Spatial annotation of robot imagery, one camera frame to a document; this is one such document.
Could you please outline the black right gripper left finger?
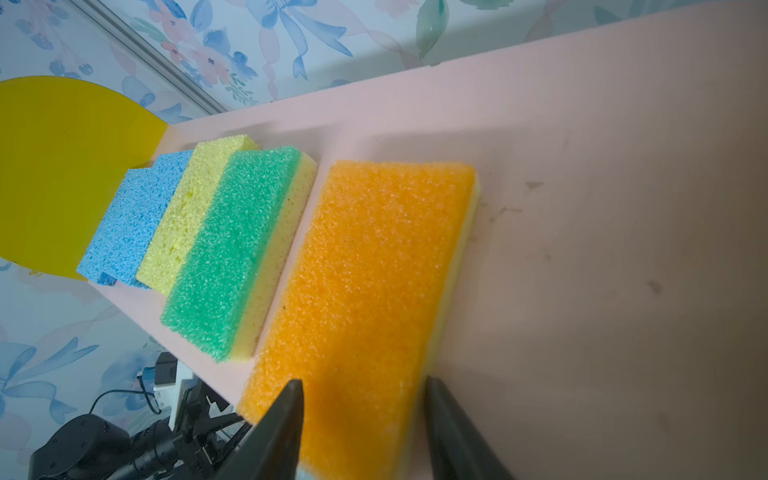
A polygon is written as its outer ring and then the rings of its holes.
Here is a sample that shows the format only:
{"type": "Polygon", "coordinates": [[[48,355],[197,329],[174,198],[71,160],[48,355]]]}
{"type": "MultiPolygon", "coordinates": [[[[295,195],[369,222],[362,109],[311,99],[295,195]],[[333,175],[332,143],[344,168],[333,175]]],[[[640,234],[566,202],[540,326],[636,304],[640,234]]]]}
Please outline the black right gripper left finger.
{"type": "Polygon", "coordinates": [[[295,479],[303,420],[303,384],[292,379],[214,479],[295,479]]]}

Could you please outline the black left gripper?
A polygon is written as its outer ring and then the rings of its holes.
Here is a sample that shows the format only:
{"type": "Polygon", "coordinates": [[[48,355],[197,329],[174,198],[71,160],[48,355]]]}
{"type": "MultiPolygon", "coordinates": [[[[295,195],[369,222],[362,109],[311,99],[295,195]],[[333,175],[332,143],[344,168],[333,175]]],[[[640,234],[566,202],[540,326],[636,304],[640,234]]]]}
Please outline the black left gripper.
{"type": "MultiPolygon", "coordinates": [[[[198,381],[181,396],[179,432],[194,438],[202,474],[215,474],[235,452],[252,425],[229,419],[226,402],[198,381]]],[[[30,479],[196,479],[182,460],[181,437],[163,418],[135,435],[94,414],[62,427],[30,457],[30,479]]]]}

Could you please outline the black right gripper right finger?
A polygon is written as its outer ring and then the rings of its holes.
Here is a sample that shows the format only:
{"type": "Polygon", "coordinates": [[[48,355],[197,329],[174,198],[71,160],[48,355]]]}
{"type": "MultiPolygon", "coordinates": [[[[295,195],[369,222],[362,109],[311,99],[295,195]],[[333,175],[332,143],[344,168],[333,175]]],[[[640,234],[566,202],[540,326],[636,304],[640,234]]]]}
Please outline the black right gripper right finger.
{"type": "Polygon", "coordinates": [[[426,380],[424,413],[434,479],[514,479],[439,378],[426,380]]]}

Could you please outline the dark green sponge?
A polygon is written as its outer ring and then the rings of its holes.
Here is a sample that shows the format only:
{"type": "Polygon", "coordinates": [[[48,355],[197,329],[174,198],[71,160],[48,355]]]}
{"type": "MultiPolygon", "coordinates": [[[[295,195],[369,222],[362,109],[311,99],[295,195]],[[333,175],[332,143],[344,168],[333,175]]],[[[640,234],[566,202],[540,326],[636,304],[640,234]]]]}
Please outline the dark green sponge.
{"type": "Polygon", "coordinates": [[[162,324],[216,362],[249,359],[316,173],[316,162],[293,146],[235,153],[162,324]]]}

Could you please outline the orange sponge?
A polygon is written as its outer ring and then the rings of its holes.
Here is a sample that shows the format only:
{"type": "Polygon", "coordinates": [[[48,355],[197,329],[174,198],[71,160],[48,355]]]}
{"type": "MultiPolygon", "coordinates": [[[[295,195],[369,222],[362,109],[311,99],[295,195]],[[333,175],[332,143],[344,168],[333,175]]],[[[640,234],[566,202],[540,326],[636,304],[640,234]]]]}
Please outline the orange sponge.
{"type": "Polygon", "coordinates": [[[302,473],[406,474],[479,191],[457,162],[330,167],[238,405],[257,422],[302,383],[302,473]]]}

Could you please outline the yellow sponge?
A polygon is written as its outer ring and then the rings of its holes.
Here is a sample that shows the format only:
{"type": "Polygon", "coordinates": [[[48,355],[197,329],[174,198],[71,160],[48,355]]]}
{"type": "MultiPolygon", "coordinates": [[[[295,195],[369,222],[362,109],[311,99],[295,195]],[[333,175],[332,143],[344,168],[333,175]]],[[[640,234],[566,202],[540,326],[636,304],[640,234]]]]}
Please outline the yellow sponge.
{"type": "Polygon", "coordinates": [[[197,144],[152,237],[136,278],[169,295],[234,153],[259,150],[249,136],[235,135],[197,144]]]}

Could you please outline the blue sponge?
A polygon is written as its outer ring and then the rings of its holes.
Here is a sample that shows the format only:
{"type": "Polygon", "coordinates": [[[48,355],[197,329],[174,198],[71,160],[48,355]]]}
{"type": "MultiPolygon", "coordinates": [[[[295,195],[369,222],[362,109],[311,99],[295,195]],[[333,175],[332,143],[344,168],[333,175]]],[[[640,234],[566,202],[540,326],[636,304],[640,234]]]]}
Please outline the blue sponge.
{"type": "Polygon", "coordinates": [[[147,287],[137,280],[138,269],[191,156],[190,150],[163,154],[150,167],[126,172],[78,274],[99,285],[147,287]]]}

